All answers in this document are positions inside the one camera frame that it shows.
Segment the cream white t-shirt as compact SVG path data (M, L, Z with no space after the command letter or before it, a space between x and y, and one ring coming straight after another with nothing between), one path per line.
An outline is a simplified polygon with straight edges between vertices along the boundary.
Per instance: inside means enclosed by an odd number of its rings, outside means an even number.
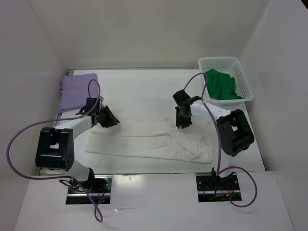
M95 125L91 129L87 153L212 162L214 146L206 120L192 117L192 124L181 129L171 117L123 115L118 119L120 123L110 128Z

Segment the purple t-shirt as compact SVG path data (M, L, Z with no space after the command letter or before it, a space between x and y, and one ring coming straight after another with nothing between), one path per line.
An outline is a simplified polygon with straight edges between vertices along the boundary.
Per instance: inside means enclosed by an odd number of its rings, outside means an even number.
M92 79L98 80L95 73L64 76L61 79L59 114L81 109L86 105L89 92L91 97L98 97L98 86L95 81L91 82L90 90L88 91L88 85Z

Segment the green t-shirt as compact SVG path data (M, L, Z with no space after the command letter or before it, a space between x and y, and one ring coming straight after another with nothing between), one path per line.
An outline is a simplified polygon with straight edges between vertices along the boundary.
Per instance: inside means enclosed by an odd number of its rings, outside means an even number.
M235 92L235 78L229 74L210 69L206 73L206 88L209 97L215 100L237 100L242 99Z

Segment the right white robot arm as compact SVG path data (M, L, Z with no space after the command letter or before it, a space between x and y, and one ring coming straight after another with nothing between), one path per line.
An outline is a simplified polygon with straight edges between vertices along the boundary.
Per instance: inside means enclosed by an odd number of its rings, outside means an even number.
M213 173L221 179L226 178L235 170L233 159L255 141L244 112L240 109L231 111L204 102L193 103L185 100L177 103L178 128L191 127L193 117L204 119L214 125L218 138L218 154Z

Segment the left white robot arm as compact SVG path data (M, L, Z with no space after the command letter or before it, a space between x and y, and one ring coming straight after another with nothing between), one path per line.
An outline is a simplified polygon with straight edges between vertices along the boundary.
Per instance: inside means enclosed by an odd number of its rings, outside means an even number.
M108 106L95 109L90 115L80 115L59 126L42 128L39 135L36 166L56 170L72 177L90 188L95 182L91 168L75 160L74 139L96 124L110 128L120 121L112 114Z

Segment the white plastic basket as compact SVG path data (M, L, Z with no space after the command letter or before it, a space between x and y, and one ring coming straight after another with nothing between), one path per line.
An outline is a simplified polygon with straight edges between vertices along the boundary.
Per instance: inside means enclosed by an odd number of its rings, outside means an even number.
M235 81L235 93L241 97L241 99L218 100L210 97L208 91L205 90L205 95L208 102L221 105L236 105L253 100L254 95L252 89L244 73L243 67L236 57L204 57L198 60L198 66L201 72L215 69L218 72L229 74Z

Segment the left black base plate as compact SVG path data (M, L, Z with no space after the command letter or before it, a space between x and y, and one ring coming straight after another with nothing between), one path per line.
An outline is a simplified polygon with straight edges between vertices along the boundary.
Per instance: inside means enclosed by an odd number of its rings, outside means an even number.
M59 180L60 183L68 187L66 205L85 205L91 204L90 199L83 189L74 180ZM110 204L112 177L95 177L93 183L89 181L81 182L86 192L94 203Z

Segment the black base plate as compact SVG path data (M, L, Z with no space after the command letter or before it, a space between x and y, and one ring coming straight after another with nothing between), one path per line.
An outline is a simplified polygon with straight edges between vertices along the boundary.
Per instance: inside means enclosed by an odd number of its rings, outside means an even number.
M60 183L68 187L66 205L85 205L91 204L90 199L83 189L74 180L59 180ZM95 177L93 183L89 181L81 182L86 192L94 203L110 204L112 177Z
M225 202L232 197L241 201L238 178L235 173L218 182L211 173L196 174L198 202Z

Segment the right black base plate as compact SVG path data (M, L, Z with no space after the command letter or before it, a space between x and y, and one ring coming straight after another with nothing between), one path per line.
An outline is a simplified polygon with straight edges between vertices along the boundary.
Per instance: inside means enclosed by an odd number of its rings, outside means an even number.
M218 182L211 173L196 174L198 202L225 202L232 197L241 201L238 178L235 173Z

